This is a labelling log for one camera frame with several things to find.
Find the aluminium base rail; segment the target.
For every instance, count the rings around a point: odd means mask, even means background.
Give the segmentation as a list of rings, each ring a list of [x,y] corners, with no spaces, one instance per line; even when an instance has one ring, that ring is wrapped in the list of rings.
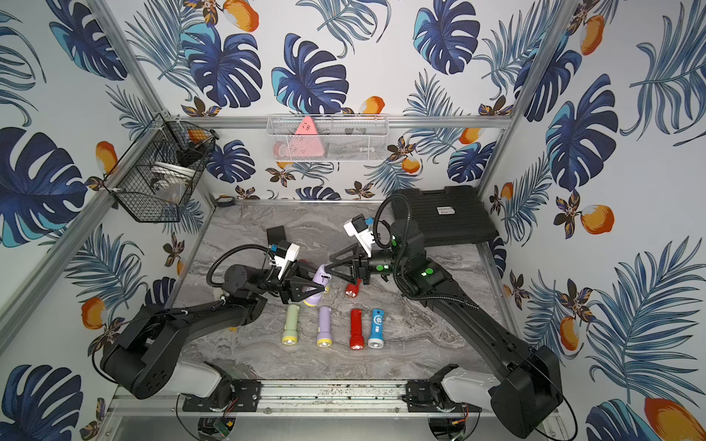
[[[228,413],[201,400],[174,394],[137,400],[119,390],[108,405],[112,416],[167,417],[372,417],[463,416],[463,406],[441,411],[430,403],[427,380],[239,380],[237,401]]]

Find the red flashlight front row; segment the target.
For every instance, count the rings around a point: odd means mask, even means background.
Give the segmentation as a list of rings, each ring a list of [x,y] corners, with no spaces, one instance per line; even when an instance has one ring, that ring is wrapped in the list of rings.
[[[365,339],[362,334],[362,311],[360,309],[350,311],[349,347],[352,350],[362,350],[365,347]]]

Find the purple flashlight front row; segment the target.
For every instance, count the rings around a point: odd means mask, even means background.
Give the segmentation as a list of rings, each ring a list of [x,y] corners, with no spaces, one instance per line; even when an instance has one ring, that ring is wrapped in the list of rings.
[[[333,337],[331,333],[331,308],[327,306],[319,309],[316,345],[318,347],[331,347],[331,345],[333,345]]]

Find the black tape roll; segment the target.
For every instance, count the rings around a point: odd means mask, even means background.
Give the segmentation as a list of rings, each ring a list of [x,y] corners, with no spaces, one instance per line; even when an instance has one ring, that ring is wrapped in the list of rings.
[[[230,196],[220,196],[215,200],[215,205],[218,208],[228,208],[228,207],[233,207],[235,206],[236,199],[234,197]]]

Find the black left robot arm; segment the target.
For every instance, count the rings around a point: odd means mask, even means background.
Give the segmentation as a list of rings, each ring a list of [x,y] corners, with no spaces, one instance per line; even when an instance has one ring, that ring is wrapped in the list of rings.
[[[298,303],[324,293],[331,279],[323,268],[298,261],[282,277],[278,274],[277,269],[233,265],[216,284],[224,294],[218,301],[183,309],[143,306],[104,350],[99,367],[139,400],[173,391],[214,409],[226,407],[235,395],[232,377],[209,363],[182,360],[182,349],[208,334],[253,323],[267,304],[266,293]]]

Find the clear mesh wall tray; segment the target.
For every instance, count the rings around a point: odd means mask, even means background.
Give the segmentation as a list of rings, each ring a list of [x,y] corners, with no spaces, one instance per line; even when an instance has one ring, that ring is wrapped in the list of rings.
[[[295,159],[281,154],[281,148],[302,122],[314,119],[325,156]],[[386,158],[390,127],[386,115],[293,115],[277,114],[268,117],[267,134],[273,141],[273,156],[285,162],[367,162]]]

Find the pink triangle item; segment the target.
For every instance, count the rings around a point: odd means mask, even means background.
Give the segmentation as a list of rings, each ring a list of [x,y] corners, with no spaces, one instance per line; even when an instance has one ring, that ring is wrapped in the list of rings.
[[[325,156],[325,147],[311,116],[303,118],[294,135],[285,141],[285,146],[281,148],[281,154],[295,159]]]

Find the blue flashlight front right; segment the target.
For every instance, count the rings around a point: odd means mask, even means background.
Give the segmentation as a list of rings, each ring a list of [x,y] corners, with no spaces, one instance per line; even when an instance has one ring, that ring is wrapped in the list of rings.
[[[368,346],[374,349],[384,347],[384,316],[385,311],[374,309],[371,316],[371,335],[368,339]]]

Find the small black box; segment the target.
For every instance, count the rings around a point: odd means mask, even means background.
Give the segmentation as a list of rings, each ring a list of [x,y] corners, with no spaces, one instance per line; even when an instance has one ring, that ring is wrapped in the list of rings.
[[[280,243],[287,241],[287,235],[284,226],[276,226],[266,229],[268,245],[279,246]]]

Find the green flashlight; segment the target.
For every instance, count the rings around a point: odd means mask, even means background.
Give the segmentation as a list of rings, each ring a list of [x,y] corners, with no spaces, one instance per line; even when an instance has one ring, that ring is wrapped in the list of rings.
[[[286,310],[285,325],[281,336],[281,343],[283,343],[283,345],[296,345],[298,343],[299,310],[300,307],[296,304],[288,305]]]

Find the large black tool case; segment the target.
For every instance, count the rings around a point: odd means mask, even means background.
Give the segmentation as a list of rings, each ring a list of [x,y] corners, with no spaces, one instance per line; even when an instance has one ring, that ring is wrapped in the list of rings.
[[[402,189],[395,194],[409,201],[411,220],[417,223],[427,247],[483,244],[496,237],[496,226],[475,187]]]

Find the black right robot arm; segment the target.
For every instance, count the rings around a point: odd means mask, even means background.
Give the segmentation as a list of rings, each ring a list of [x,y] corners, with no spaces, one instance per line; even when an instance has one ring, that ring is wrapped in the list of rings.
[[[351,283],[368,284],[373,275],[394,280],[410,301],[443,318],[492,370],[486,378],[450,364],[431,377],[421,397],[408,398],[410,408],[454,412],[467,404],[492,411],[512,435],[526,438],[563,402],[557,356],[509,332],[425,250],[394,246],[366,253],[351,245],[329,259],[327,273]]]

